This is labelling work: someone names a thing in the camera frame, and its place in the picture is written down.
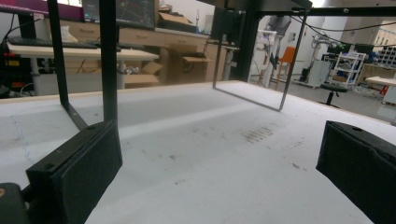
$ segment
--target black pad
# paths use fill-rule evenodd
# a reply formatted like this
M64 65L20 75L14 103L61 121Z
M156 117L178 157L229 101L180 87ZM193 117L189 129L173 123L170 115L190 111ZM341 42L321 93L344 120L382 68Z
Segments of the black pad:
M30 224L21 189L16 184L0 184L0 223Z
M32 223L84 223L121 166L115 120L82 130L26 170Z
M396 146L360 128L327 121L317 170L374 223L396 223Z

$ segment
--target chair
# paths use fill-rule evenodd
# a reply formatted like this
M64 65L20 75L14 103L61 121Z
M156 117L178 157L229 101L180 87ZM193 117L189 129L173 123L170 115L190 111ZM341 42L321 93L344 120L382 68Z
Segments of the chair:
M331 106L339 108L336 105L332 105L332 97L334 96L334 92L337 95L337 97L339 97L338 92L347 92L347 88L336 86L336 85L332 85L332 84L326 84L326 83L321 84L320 87L323 90L331 91L329 93L329 97L327 98L327 102L326 103L320 102L320 103L324 104L324 105L331 105Z
M278 85L278 83L279 83L280 72L281 72L281 70L282 70L283 63L287 63L287 64L288 64L287 75L289 75L289 72L290 72L290 65L291 65L291 62L293 62L293 57L294 57L294 53L295 53L295 52L296 52L296 48L295 48L295 47L288 46L288 47L285 49L285 52L283 53L283 57L279 59L279 61L280 61L280 66L279 66L278 69L277 69L277 78L276 78L275 90L277 90L277 85ZM271 77L273 76L273 74L274 74L274 67L273 67L273 70L272 70L272 72L271 72Z

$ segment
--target white shelving unit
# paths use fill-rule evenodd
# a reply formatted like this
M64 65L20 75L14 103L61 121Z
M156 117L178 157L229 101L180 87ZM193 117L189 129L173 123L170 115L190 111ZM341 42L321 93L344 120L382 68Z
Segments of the white shelving unit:
M337 63L331 73L331 77L329 77L329 82L344 85L346 88L355 85L361 68L363 67L365 56L366 54L364 53L353 52L348 55L343 55L342 52L340 52ZM347 64L347 68L342 67L342 64ZM344 73L346 77L337 76L338 72Z

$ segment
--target black stool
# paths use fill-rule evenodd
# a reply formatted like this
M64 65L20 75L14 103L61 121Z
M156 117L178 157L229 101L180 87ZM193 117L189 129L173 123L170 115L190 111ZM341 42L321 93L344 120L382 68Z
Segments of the black stool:
M323 90L331 91L331 92L329 93L329 98L327 98L326 104L325 104L325 103L322 103L322 102L320 102L320 103L321 103L321 104L325 104L325 105L331 105L331 106L334 106L334 107L339 108L339 107L336 106L336 105L332 105L332 97L334 96L334 92L335 92L335 94L337 95L337 97L339 97L338 92L347 92L347 88L340 87L340 86L336 86L336 85L332 85L332 84L326 84L326 83L321 84L320 87L321 87Z

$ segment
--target table surface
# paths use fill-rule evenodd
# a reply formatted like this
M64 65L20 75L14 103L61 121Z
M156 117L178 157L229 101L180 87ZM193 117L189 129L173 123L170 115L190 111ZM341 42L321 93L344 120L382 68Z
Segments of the table surface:
M281 93L241 82L223 90L271 104ZM123 166L87 223L372 223L315 167L326 120L396 145L389 124L288 96L281 112L191 84L119 91ZM103 120L99 92L72 94ZM0 182L78 132L57 97L0 102Z
M53 57L53 48L50 47L17 46L8 43L8 48L10 52L14 54L20 54L22 57L25 58ZM101 50L64 48L64 57L100 59ZM117 52L118 60L152 61L158 58L158 55L148 53L139 49L122 49L121 52Z
M366 81L387 86L396 86L396 78L368 77Z

